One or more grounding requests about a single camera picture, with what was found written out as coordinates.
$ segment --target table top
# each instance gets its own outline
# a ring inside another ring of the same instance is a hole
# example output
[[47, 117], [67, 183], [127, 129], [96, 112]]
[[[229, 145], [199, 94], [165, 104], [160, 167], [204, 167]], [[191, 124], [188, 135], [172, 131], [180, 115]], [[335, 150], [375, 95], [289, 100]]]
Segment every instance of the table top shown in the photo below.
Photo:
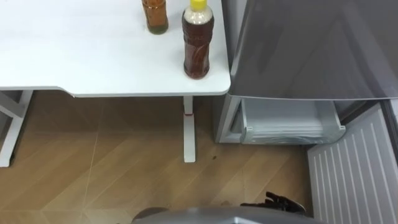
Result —
[[61, 89], [73, 96], [222, 95], [229, 77], [221, 0], [210, 71], [183, 71], [182, 12], [168, 0], [169, 29], [153, 35], [141, 0], [0, 0], [0, 90]]

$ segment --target table leg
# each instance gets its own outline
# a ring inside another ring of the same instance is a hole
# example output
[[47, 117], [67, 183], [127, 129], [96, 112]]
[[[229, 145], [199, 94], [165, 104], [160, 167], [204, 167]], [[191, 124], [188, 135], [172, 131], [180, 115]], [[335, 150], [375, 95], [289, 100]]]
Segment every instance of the table leg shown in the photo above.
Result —
[[193, 96], [184, 96], [184, 162], [196, 161]]
[[0, 151], [0, 167], [9, 167], [12, 152], [18, 140], [27, 108], [32, 98], [33, 90], [22, 92], [19, 102], [15, 102], [3, 93], [0, 93], [0, 111], [12, 118], [6, 138]]

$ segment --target wooden floor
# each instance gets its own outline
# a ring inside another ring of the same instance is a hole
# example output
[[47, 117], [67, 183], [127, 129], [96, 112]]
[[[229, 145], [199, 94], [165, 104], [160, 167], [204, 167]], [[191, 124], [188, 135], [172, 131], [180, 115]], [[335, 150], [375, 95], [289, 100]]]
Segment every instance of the wooden floor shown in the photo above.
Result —
[[305, 151], [215, 144], [210, 105], [195, 98], [198, 161], [184, 164], [181, 98], [36, 92], [0, 169], [0, 223], [124, 224], [147, 207], [239, 205], [266, 191], [312, 210]]

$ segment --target bottle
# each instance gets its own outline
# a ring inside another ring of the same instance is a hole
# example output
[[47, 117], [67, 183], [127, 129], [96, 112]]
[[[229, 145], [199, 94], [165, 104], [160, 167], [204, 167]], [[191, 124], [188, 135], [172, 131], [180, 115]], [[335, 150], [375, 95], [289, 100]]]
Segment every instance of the bottle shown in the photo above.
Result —
[[147, 26], [153, 34], [164, 34], [169, 28], [166, 13], [166, 0], [142, 0]]
[[182, 16], [185, 41], [185, 73], [194, 79], [203, 78], [210, 69], [209, 44], [213, 37], [213, 11], [207, 0], [191, 0]]

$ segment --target gray refrigerator door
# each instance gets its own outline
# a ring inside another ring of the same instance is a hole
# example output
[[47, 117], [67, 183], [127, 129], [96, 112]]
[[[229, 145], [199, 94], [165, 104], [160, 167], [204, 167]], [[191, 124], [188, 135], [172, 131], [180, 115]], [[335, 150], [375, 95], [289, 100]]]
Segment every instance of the gray refrigerator door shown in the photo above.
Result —
[[398, 97], [398, 1], [247, 0], [243, 11], [239, 41], [230, 50], [229, 94], [307, 100]]

